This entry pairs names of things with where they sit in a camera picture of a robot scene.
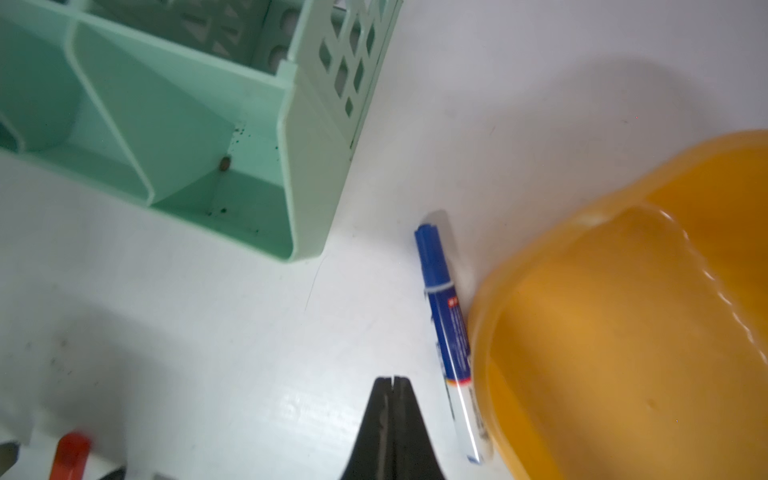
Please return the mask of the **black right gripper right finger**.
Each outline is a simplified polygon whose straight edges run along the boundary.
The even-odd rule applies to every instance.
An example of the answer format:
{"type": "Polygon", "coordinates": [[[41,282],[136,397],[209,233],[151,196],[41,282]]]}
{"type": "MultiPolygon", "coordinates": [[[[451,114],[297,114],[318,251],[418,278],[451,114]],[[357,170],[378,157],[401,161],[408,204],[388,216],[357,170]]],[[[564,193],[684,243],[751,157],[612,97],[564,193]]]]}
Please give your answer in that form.
{"type": "Polygon", "coordinates": [[[434,453],[421,410],[408,378],[393,380],[392,469],[393,478],[445,478],[434,453]]]}

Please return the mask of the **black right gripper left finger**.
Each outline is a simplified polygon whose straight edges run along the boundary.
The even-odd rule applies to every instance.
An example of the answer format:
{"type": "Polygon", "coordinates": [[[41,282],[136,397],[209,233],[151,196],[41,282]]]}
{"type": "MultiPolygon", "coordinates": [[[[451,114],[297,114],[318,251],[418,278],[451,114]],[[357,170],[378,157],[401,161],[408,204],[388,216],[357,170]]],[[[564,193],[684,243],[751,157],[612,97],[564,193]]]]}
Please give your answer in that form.
{"type": "Polygon", "coordinates": [[[393,478],[392,392],[391,377],[379,377],[374,381],[358,435],[341,479],[393,478]]]}

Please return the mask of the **yellow plastic storage box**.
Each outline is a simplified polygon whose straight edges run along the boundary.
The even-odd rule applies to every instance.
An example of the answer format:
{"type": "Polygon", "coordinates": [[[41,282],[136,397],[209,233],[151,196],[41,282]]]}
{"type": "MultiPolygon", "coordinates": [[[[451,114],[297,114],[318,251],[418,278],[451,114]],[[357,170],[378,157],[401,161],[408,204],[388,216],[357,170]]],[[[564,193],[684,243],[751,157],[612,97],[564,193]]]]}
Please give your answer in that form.
{"type": "Polygon", "coordinates": [[[517,479],[767,475],[767,134],[689,148],[501,264],[473,373],[517,479]]]}

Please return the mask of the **red rectangular usb drive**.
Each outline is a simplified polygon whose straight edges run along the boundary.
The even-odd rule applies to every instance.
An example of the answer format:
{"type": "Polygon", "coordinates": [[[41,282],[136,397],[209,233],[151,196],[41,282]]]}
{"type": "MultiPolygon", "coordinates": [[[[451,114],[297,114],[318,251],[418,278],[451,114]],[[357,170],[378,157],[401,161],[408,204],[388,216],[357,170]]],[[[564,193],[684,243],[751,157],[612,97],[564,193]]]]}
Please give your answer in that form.
{"type": "Polygon", "coordinates": [[[81,432],[64,435],[57,444],[50,480],[82,480],[90,455],[92,441],[81,432]]]}

